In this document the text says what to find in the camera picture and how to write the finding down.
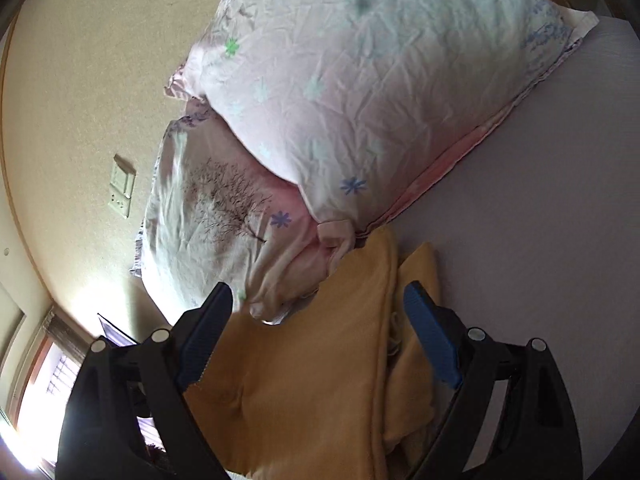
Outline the upper white floral pillow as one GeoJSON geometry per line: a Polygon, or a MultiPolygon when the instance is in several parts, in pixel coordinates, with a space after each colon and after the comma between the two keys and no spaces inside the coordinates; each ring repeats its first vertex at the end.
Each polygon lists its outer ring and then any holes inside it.
{"type": "Polygon", "coordinates": [[[170,77],[319,222],[393,217],[598,24],[552,0],[221,0],[170,77]]]}

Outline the wall-mounted television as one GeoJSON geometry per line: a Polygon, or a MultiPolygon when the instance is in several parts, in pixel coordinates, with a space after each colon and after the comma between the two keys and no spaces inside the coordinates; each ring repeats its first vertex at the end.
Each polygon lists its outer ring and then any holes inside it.
{"type": "Polygon", "coordinates": [[[128,347],[138,343],[102,314],[98,315],[98,319],[104,336],[113,344],[116,344],[117,347],[128,347]]]}

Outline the wall switch and socket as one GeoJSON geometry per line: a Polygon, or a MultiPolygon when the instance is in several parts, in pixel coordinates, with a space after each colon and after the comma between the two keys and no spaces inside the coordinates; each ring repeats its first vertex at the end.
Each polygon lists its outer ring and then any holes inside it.
{"type": "Polygon", "coordinates": [[[128,218],[130,214],[134,180],[136,180],[134,167],[119,155],[115,155],[112,163],[110,185],[108,186],[107,205],[122,218],[128,218]]]}

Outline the window with curtain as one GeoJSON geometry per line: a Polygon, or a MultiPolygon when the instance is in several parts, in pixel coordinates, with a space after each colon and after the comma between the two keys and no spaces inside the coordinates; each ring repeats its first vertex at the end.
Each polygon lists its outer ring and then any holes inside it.
{"type": "Polygon", "coordinates": [[[67,401],[92,336],[58,307],[1,315],[1,439],[27,470],[55,477],[67,401]]]}

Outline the lower pink tree-print pillow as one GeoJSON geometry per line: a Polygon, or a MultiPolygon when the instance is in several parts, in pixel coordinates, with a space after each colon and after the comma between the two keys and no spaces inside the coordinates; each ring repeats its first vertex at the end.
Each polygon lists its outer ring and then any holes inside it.
{"type": "Polygon", "coordinates": [[[254,159],[207,104],[190,99],[169,123],[137,255],[168,323],[224,283],[234,310],[278,324],[355,244],[349,221],[314,220],[298,188],[254,159]]]}

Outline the yellow garment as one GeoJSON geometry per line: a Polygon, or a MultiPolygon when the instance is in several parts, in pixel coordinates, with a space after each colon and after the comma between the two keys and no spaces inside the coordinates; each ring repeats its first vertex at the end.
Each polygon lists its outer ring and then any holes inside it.
{"type": "Polygon", "coordinates": [[[306,308],[269,326],[230,318],[186,400],[228,471],[250,479],[402,479],[434,425],[434,379],[402,306],[440,294],[433,248],[401,256],[374,231],[306,308]]]}

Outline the lavender bed sheet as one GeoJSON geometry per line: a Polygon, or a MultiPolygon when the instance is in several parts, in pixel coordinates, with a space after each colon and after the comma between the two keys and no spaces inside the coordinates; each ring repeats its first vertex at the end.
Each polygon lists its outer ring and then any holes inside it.
{"type": "Polygon", "coordinates": [[[639,406],[639,39],[582,45],[393,221],[431,243],[442,301],[494,338],[548,342],[595,471],[639,406]]]}

